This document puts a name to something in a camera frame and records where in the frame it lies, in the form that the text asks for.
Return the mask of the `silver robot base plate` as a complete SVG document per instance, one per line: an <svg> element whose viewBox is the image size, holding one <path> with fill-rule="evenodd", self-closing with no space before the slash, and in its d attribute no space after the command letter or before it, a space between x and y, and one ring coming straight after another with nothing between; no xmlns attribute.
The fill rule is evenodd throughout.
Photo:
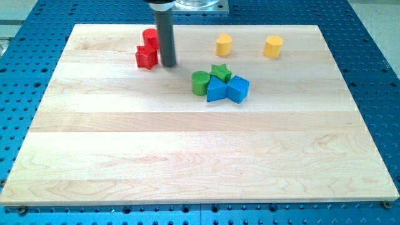
<svg viewBox="0 0 400 225"><path fill-rule="evenodd" d="M175 0L174 14L228 14L228 0Z"/></svg>

